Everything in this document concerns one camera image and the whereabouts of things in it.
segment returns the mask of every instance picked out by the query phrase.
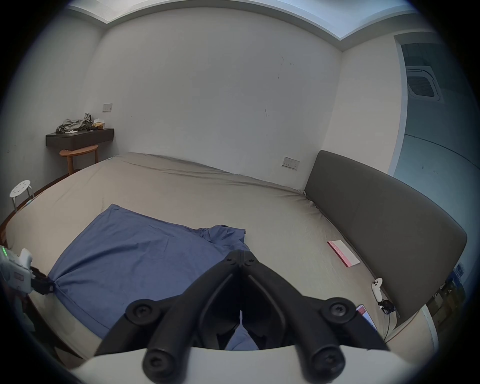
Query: pile of clothes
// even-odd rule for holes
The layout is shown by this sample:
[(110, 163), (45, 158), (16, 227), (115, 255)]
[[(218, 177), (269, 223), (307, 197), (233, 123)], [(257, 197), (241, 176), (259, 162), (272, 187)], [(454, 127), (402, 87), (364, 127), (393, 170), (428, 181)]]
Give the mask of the pile of clothes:
[(75, 133), (92, 128), (92, 115), (85, 113), (83, 119), (70, 120), (66, 119), (55, 130), (56, 133)]

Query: pink notebook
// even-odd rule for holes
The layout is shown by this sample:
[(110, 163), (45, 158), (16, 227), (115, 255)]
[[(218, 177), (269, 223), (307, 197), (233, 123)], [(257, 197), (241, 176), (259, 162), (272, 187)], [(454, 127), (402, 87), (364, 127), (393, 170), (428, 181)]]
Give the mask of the pink notebook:
[(345, 264), (347, 267), (360, 264), (360, 260), (357, 259), (357, 257), (350, 249), (348, 249), (342, 240), (327, 241), (327, 243), (330, 245), (330, 247), (332, 247), (340, 260), (343, 261), (343, 264)]

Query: smartphone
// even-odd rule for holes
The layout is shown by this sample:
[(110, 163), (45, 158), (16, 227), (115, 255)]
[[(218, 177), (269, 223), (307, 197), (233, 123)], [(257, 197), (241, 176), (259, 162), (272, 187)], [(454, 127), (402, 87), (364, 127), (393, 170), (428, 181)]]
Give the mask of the smartphone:
[(358, 307), (357, 307), (357, 312), (359, 314), (361, 314), (369, 323), (370, 325), (374, 328), (374, 330), (376, 331), (377, 330), (377, 327), (375, 326), (375, 324), (373, 323), (373, 320), (372, 318), (370, 317), (370, 315), (368, 314), (367, 310), (365, 309), (365, 306), (363, 304), (360, 304)]

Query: beige bed sheet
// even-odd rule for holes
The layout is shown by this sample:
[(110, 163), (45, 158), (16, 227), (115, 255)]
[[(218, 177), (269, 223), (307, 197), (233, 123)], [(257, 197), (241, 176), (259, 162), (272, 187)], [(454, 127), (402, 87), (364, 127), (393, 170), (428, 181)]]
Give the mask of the beige bed sheet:
[[(7, 226), (8, 244), (17, 253), (29, 249), (33, 266), (48, 273), (110, 204), (191, 228), (244, 228), (245, 243), (255, 256), (303, 295), (364, 304), (380, 335), (387, 331), (388, 317), (375, 302), (370, 271), (362, 263), (343, 265), (327, 245), (342, 236), (301, 192), (199, 164), (137, 153), (94, 164), (18, 212)], [(33, 292), (30, 297), (60, 339), (81, 357), (93, 356), (100, 338), (55, 295)], [(390, 331), (395, 325), (391, 314)]]

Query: white stool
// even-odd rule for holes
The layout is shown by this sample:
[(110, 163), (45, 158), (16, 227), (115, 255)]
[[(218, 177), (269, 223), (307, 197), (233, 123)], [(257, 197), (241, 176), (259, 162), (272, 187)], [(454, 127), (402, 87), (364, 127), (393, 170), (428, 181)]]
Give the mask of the white stool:
[(15, 204), (15, 197), (20, 196), (25, 191), (27, 191), (28, 197), (30, 198), (30, 200), (33, 200), (35, 195), (33, 194), (32, 187), (30, 186), (30, 180), (24, 180), (21, 183), (18, 183), (17, 186), (15, 188), (13, 188), (12, 191), (10, 192), (10, 197), (12, 199), (13, 207), (15, 208), (15, 212), (17, 212), (17, 206)]

